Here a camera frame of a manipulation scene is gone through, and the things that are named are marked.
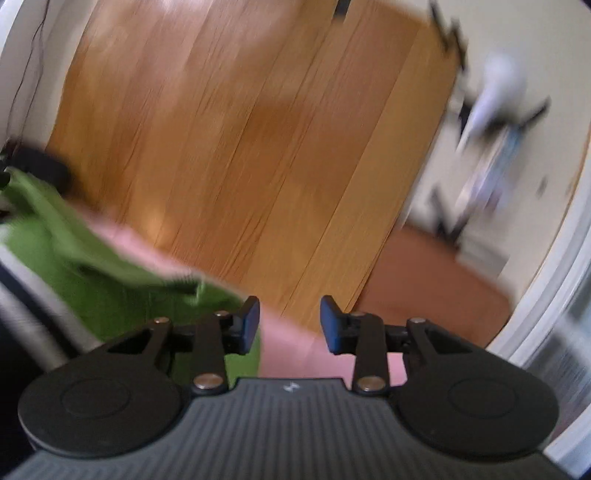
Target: green towel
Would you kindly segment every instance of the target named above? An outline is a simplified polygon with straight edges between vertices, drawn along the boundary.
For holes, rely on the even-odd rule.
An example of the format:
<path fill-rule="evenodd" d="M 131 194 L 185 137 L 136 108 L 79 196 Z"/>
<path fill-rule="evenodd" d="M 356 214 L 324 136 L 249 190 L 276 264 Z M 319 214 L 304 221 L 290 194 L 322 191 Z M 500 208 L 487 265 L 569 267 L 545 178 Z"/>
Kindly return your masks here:
<path fill-rule="evenodd" d="M 5 245 L 100 341 L 156 317 L 186 325 L 204 313 L 233 310 L 242 304 L 236 295 L 205 281 L 161 278 L 119 257 L 51 186 L 18 170 L 10 173 L 3 195 L 17 214 L 8 223 Z M 230 380 L 255 376 L 259 353 L 257 336 L 249 355 L 227 355 Z M 188 381 L 183 376 L 188 371 L 186 356 L 177 360 L 173 377 Z"/>

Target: black cable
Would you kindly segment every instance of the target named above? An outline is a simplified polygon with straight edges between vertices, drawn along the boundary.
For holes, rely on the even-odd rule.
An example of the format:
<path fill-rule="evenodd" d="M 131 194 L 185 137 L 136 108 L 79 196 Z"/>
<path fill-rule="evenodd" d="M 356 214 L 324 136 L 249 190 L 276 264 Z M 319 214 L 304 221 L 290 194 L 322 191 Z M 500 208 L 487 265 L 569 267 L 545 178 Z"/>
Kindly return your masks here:
<path fill-rule="evenodd" d="M 519 128 L 522 131 L 526 131 L 533 127 L 539 120 L 542 119 L 544 115 L 548 113 L 551 103 L 550 97 L 548 97 L 546 100 L 544 100 L 544 103 L 542 103 L 534 112 L 530 113 L 529 116 L 521 122 Z"/>
<path fill-rule="evenodd" d="M 47 14 L 49 12 L 50 2 L 51 2 L 51 0 L 46 0 L 45 10 L 43 12 L 43 18 L 41 19 L 41 23 L 39 23 L 39 26 L 35 30 L 35 33 L 33 34 L 33 38 L 31 39 L 31 51 L 29 52 L 29 58 L 27 59 L 27 64 L 25 65 L 25 69 L 22 73 L 21 83 L 19 83 L 17 91 L 14 94 L 14 97 L 12 98 L 12 103 L 10 105 L 10 111 L 8 112 L 8 119 L 7 119 L 7 125 L 6 125 L 6 140 L 8 140 L 8 136 L 10 133 L 10 127 L 12 126 L 12 116 L 14 114 L 14 106 L 17 102 L 18 94 L 20 93 L 21 88 L 25 82 L 25 77 L 27 75 L 29 64 L 31 63 L 31 58 L 33 57 L 33 52 L 35 51 L 35 39 L 37 38 L 37 34 L 39 34 L 39 33 L 40 33 L 40 35 L 39 35 L 39 48 L 40 48 L 40 51 L 39 51 L 39 75 L 37 77 L 37 84 L 35 85 L 35 90 L 33 91 L 33 96 L 31 97 L 31 102 L 29 103 L 27 113 L 26 113 L 25 118 L 22 122 L 21 137 L 24 133 L 25 125 L 27 123 L 29 113 L 31 112 L 31 107 L 33 106 L 33 102 L 35 101 L 35 97 L 37 95 L 37 90 L 39 89 L 39 84 L 41 83 L 41 77 L 43 75 L 43 68 L 44 68 L 44 55 L 45 55 L 45 45 L 43 42 L 43 27 L 45 26 L 45 21 L 47 20 Z"/>
<path fill-rule="evenodd" d="M 431 0 L 429 2 L 429 7 L 431 9 L 431 19 L 437 27 L 437 32 L 439 33 L 441 43 L 443 44 L 443 49 L 447 51 L 449 49 L 449 42 L 447 40 L 447 34 L 445 33 L 445 26 L 443 25 L 443 16 L 441 15 L 439 4 L 436 0 Z"/>

